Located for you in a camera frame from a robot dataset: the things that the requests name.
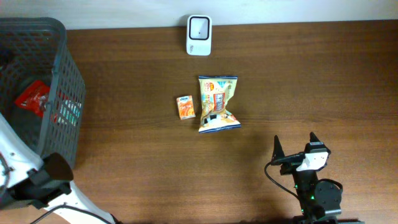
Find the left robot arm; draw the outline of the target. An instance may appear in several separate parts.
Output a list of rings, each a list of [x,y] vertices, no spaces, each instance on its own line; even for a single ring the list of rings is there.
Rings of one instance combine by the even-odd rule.
[[[1,116],[1,209],[33,206],[68,223],[118,223],[73,180],[79,122],[18,109]]]

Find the orange tissue pack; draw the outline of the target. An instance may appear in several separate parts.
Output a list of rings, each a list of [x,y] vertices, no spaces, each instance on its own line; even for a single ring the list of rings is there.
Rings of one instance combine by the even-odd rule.
[[[181,120],[194,118],[196,116],[192,95],[178,97],[177,108]]]

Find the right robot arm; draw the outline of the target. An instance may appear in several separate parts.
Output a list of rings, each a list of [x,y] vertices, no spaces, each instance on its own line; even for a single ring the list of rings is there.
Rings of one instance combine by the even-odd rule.
[[[280,175],[291,175],[294,179],[294,197],[298,199],[302,214],[292,223],[337,223],[341,214],[343,186],[331,179],[319,179],[317,172],[327,166],[331,151],[315,133],[310,133],[309,143],[297,154],[286,156],[277,136],[271,166],[280,166]]]

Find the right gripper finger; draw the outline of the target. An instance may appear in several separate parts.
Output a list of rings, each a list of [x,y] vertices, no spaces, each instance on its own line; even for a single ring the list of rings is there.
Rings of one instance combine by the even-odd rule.
[[[278,135],[274,136],[274,149],[272,153],[271,164],[280,165],[281,161],[285,158],[281,143],[279,141]]]
[[[319,139],[317,138],[317,136],[315,135],[314,132],[310,132],[310,142],[311,142],[311,143],[313,143],[313,142],[321,142],[321,140],[319,140]]]

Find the beige snack bag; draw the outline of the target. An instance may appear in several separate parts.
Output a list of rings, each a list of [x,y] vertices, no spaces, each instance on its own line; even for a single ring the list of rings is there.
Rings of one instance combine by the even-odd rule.
[[[240,128],[241,123],[226,109],[234,96],[237,76],[199,76],[201,118],[199,133]]]

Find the teal tissue pack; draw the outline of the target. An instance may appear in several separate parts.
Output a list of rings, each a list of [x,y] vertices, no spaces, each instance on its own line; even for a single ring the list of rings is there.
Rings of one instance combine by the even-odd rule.
[[[58,124],[70,124],[76,126],[80,118],[81,103],[71,100],[64,100],[61,104],[60,112],[55,117]]]

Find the red Hacks candy bag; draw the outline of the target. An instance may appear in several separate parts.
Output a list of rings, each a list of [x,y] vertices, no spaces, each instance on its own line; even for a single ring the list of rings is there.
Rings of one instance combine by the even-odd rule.
[[[14,101],[14,104],[23,109],[33,112],[43,118],[45,104],[49,99],[50,87],[43,81],[36,80],[31,83]]]

